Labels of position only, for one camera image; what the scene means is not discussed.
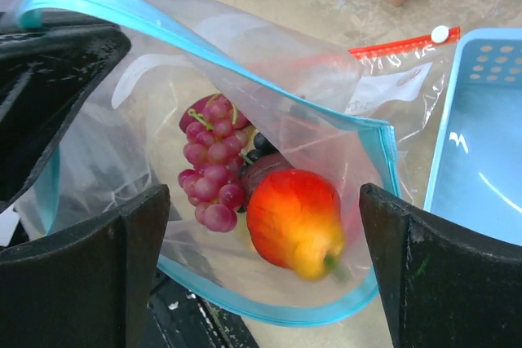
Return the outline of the red grapes toy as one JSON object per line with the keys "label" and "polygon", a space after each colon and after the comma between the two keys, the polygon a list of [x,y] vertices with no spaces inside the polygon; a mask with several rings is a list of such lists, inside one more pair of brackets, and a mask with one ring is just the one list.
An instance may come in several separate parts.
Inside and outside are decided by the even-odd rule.
{"label": "red grapes toy", "polygon": [[195,208],[197,222],[214,232],[230,232],[246,199],[239,184],[246,164],[249,121],[224,95],[208,95],[189,106],[179,121],[186,137],[183,155],[191,165],[178,183]]}

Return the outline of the black grapes toy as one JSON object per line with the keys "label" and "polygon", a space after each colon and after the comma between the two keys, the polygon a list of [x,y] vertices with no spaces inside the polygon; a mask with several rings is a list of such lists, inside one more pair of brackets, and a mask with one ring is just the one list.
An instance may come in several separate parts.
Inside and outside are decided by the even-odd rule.
{"label": "black grapes toy", "polygon": [[243,165],[238,170],[238,175],[241,177],[250,165],[255,163],[263,156],[267,156],[277,152],[277,149],[268,141],[268,139],[260,132],[256,132],[251,138],[251,146],[246,153],[242,153]]}

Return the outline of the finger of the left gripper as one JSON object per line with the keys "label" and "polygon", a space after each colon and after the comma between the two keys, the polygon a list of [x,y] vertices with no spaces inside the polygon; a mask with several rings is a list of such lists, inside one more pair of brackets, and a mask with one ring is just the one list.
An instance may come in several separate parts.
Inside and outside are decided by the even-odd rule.
{"label": "finger of the left gripper", "polygon": [[1,208],[36,182],[79,109],[131,49],[114,23],[48,11],[37,28],[1,14]]}

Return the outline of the dark red plum toy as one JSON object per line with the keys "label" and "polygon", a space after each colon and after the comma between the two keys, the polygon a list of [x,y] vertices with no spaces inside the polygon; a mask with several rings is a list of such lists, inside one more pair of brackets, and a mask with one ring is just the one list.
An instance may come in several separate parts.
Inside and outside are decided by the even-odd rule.
{"label": "dark red plum toy", "polygon": [[262,156],[249,165],[240,177],[240,185],[244,191],[243,207],[247,207],[252,193],[269,174],[293,168],[279,152]]}

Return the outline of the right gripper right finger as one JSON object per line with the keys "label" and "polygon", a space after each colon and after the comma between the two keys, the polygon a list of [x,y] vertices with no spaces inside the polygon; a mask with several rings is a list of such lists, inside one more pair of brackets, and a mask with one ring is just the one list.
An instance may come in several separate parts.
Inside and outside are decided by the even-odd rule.
{"label": "right gripper right finger", "polygon": [[519,347],[521,248],[377,185],[359,209],[395,347]]}

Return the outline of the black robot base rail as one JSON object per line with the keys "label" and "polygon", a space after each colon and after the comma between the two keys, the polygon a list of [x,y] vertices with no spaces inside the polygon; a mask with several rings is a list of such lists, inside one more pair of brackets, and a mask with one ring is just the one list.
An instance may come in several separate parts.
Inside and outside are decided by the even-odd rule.
{"label": "black robot base rail", "polygon": [[258,348],[242,318],[156,270],[139,347]]}

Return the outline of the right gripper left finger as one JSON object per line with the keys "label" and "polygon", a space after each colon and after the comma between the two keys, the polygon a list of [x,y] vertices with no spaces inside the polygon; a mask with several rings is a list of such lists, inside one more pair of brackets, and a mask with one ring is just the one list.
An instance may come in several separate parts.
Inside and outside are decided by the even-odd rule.
{"label": "right gripper left finger", "polygon": [[136,347],[170,212],[166,185],[1,252],[3,347]]}

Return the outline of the clear zip top bag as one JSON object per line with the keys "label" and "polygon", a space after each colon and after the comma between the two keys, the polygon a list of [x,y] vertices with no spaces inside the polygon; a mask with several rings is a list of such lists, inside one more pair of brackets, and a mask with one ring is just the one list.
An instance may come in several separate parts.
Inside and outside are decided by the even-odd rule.
{"label": "clear zip top bag", "polygon": [[445,97],[460,37],[458,26],[442,24],[427,35],[349,51],[363,65],[363,73],[346,113],[394,127],[400,190],[413,204],[422,197],[414,161],[424,153],[422,133]]}

